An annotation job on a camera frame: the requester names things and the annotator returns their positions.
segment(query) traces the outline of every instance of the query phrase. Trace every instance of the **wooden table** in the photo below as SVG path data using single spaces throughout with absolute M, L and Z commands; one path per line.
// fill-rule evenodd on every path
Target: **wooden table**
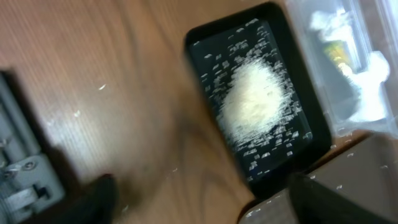
M 117 223 L 235 223 L 253 197 L 185 63 L 183 38 L 261 2 L 2 0 L 0 66 L 16 72 L 80 184 L 117 177 Z

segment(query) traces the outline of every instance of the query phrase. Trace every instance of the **black rectangular tray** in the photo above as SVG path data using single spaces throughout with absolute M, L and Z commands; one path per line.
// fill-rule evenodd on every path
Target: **black rectangular tray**
M 285 187 L 288 175 L 304 171 L 331 145 L 331 135 L 303 58 L 282 9 L 265 3 L 192 29 L 185 51 L 221 132 L 220 108 L 231 88 L 231 76 L 248 55 L 279 65 L 292 103 L 286 116 L 260 141 L 226 142 L 257 198 L 268 198 Z

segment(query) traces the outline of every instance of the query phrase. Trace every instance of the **white granule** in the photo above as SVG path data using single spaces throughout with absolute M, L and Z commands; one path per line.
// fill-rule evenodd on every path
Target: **white granule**
M 290 96 L 283 79 L 261 59 L 243 63 L 232 76 L 221 107 L 227 135 L 244 143 L 267 134 L 284 117 Z

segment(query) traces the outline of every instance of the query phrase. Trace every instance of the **brown wooden surface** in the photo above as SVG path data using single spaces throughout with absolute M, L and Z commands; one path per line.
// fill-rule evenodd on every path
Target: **brown wooden surface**
M 183 38 L 260 2 L 2 0 L 0 66 L 15 70 L 81 184 L 117 177 L 116 222 L 234 223 L 252 195 L 198 94 Z

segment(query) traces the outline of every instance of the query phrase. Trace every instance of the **clear plastic container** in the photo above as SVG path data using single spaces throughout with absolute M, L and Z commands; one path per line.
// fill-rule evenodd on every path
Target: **clear plastic container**
M 398 138 L 398 1 L 284 2 L 334 134 Z

